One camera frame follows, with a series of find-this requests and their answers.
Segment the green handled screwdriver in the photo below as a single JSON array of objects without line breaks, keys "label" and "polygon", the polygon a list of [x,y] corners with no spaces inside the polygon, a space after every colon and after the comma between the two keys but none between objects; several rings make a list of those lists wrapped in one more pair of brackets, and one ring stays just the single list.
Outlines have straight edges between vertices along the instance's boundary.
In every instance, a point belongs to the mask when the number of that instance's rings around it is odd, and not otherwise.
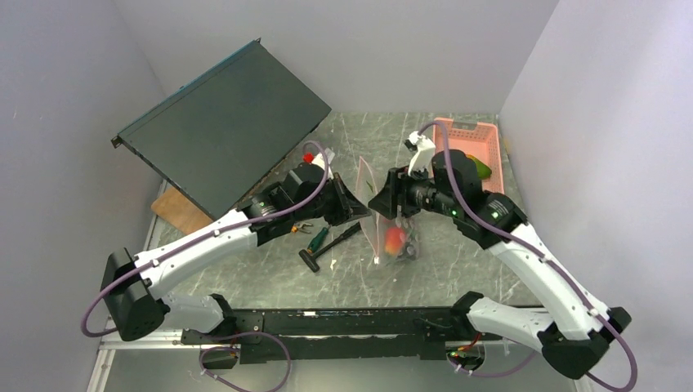
[{"label": "green handled screwdriver", "polygon": [[309,254],[314,254],[315,252],[319,251],[321,247],[324,244],[324,240],[327,237],[327,234],[329,233],[329,226],[323,227],[317,235],[309,242],[309,244],[306,247],[306,251]]}]

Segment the orange handled pliers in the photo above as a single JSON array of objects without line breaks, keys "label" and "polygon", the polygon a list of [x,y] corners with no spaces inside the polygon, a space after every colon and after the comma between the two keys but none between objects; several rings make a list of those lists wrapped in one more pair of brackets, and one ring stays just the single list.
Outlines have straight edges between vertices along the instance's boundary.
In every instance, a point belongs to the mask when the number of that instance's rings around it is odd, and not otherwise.
[{"label": "orange handled pliers", "polygon": [[303,233],[303,234],[310,234],[312,231],[313,224],[310,222],[296,222],[292,228],[291,232],[292,233]]}]

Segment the black hammer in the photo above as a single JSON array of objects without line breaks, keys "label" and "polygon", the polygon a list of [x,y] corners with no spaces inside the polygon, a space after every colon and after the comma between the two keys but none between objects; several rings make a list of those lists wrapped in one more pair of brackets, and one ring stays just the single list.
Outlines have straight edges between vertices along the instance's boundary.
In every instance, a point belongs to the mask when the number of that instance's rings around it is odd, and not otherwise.
[{"label": "black hammer", "polygon": [[359,233],[361,230],[361,224],[355,223],[351,225],[348,229],[346,229],[344,232],[339,234],[337,237],[335,237],[330,243],[323,244],[321,249],[315,252],[314,254],[309,254],[304,248],[298,253],[298,255],[313,273],[318,273],[320,271],[320,266],[317,262],[318,258],[325,254],[328,250],[331,250],[333,247],[337,246],[340,243],[343,243],[353,235]]}]

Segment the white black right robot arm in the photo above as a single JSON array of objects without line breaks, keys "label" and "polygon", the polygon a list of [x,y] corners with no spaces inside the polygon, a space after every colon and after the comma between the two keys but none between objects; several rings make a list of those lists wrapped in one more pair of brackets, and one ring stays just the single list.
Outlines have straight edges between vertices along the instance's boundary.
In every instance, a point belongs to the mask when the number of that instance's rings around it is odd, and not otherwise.
[{"label": "white black right robot arm", "polygon": [[509,267],[545,309],[536,313],[468,292],[449,311],[454,335],[507,338],[540,353],[574,380],[589,375],[617,341],[636,376],[634,354],[621,335],[632,321],[629,313],[608,307],[576,283],[552,258],[526,214],[506,195],[482,188],[476,164],[462,151],[439,152],[431,166],[432,175],[409,174],[405,167],[389,170],[369,208],[387,219],[420,211],[450,218],[464,237]]}]

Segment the orange green mango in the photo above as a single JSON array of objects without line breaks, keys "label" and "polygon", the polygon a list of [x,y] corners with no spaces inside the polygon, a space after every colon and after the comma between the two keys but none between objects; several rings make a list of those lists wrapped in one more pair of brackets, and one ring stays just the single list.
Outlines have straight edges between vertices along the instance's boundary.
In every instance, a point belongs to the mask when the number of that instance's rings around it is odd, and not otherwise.
[{"label": "orange green mango", "polygon": [[493,175],[492,169],[488,165],[483,163],[481,160],[479,160],[472,154],[468,154],[467,157],[474,162],[476,167],[476,173],[481,180],[488,180]]}]

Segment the pink plastic basket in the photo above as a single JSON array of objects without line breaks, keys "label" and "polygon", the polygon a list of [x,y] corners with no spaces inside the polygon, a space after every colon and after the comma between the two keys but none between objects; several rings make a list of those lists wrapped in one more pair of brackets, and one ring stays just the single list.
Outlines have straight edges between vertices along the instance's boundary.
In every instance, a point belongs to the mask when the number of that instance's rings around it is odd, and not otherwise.
[{"label": "pink plastic basket", "polygon": [[461,122],[452,118],[436,118],[436,121],[447,126],[450,149],[471,154],[490,168],[490,177],[481,181],[483,189],[504,194],[498,127],[487,122]]}]

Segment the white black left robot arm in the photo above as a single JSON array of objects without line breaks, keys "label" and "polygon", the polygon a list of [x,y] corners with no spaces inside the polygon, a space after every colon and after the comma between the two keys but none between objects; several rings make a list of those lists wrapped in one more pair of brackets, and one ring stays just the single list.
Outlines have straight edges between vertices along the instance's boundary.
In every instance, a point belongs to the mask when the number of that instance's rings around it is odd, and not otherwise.
[{"label": "white black left robot arm", "polygon": [[169,323],[228,341],[235,321],[223,296],[178,296],[179,283],[226,256],[290,234],[297,223],[322,218],[338,226],[369,214],[337,173],[302,163],[192,234],[136,255],[126,248],[112,252],[100,294],[114,322],[110,331],[136,341]]}]

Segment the wooden block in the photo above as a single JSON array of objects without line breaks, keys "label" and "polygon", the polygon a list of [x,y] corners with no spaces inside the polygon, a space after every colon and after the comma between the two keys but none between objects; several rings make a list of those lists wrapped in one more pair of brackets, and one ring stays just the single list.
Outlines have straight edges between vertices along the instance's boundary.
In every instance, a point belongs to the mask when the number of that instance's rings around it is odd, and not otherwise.
[{"label": "wooden block", "polygon": [[175,188],[167,188],[151,204],[152,212],[181,231],[192,234],[210,225],[213,219]]}]

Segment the red tomato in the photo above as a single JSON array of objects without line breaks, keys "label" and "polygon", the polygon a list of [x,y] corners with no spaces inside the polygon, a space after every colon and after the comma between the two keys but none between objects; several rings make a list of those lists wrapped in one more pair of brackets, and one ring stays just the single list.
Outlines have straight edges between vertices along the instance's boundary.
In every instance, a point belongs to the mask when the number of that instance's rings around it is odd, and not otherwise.
[{"label": "red tomato", "polygon": [[405,247],[406,240],[404,229],[398,226],[389,227],[384,234],[383,250],[389,256],[398,256]]}]

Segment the dark flat network switch box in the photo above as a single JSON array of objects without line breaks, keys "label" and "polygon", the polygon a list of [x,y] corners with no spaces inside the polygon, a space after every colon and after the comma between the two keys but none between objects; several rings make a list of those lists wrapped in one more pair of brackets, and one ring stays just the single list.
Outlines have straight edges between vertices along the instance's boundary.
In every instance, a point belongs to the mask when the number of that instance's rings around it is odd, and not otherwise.
[{"label": "dark flat network switch box", "polygon": [[216,220],[331,110],[256,39],[131,122],[111,143],[126,147]]}]

